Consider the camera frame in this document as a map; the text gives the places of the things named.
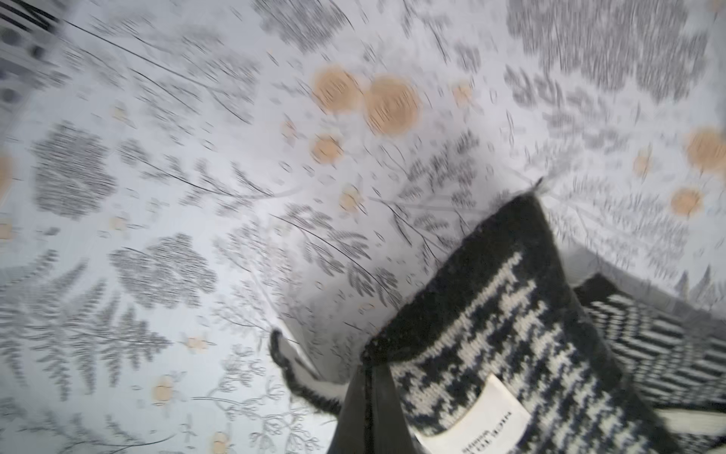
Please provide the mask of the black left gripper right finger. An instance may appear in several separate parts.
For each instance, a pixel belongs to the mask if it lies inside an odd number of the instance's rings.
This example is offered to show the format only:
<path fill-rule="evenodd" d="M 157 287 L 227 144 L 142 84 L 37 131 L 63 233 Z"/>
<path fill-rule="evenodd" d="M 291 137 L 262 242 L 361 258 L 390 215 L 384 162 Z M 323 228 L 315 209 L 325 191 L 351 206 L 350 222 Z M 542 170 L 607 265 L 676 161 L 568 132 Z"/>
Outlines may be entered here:
<path fill-rule="evenodd" d="M 388 365 L 372 368 L 371 452 L 416 453 Z"/>

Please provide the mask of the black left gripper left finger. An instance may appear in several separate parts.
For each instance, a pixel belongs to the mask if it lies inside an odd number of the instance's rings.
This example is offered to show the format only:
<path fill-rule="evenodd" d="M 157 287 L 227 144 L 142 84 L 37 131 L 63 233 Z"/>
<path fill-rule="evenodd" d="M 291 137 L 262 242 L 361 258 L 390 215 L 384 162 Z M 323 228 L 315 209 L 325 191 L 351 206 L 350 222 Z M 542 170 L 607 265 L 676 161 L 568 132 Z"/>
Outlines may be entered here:
<path fill-rule="evenodd" d="M 358 367 L 349 384 L 328 454 L 367 452 L 368 370 Z"/>

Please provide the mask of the black white patterned scarf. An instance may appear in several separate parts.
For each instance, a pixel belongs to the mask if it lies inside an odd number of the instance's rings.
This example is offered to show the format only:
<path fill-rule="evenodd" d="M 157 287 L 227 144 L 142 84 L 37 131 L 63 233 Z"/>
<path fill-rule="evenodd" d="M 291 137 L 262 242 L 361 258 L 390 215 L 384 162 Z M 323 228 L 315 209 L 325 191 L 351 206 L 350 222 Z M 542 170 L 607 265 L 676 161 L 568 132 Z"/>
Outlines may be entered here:
<path fill-rule="evenodd" d="M 722 453 L 725 326 L 595 272 L 571 284 L 528 192 L 482 221 L 363 348 L 422 452 Z"/>

